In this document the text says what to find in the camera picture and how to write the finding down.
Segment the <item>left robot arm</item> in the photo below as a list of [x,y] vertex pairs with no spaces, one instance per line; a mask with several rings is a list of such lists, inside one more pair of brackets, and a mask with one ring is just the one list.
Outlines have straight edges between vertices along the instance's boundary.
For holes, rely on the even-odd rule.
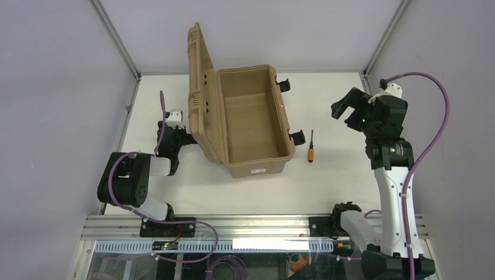
[[109,156],[97,187],[98,200],[128,210],[146,221],[174,222],[173,207],[149,192],[149,179],[174,176],[180,164],[181,148],[196,143],[184,126],[171,127],[158,121],[153,154],[113,152]]

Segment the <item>orange handled screwdriver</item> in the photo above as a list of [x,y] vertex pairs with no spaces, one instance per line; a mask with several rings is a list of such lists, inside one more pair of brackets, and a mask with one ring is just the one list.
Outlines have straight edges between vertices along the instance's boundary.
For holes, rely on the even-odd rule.
[[314,146],[313,146],[313,130],[311,130],[311,140],[310,140],[310,144],[309,144],[309,149],[308,149],[308,156],[307,156],[307,160],[309,163],[312,163],[314,161],[314,154],[315,154],[315,151],[314,151]]

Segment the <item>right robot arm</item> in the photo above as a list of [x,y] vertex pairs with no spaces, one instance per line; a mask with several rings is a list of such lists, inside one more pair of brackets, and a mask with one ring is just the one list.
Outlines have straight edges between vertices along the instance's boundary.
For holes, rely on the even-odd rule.
[[398,94],[368,95],[352,88],[332,104],[332,117],[353,112],[346,125],[365,135],[365,152],[378,184],[382,230],[377,232],[361,208],[337,204],[330,216],[330,235],[349,236],[361,251],[366,279],[426,279],[435,262],[424,255],[417,232],[412,198],[414,155],[402,137],[408,103]]

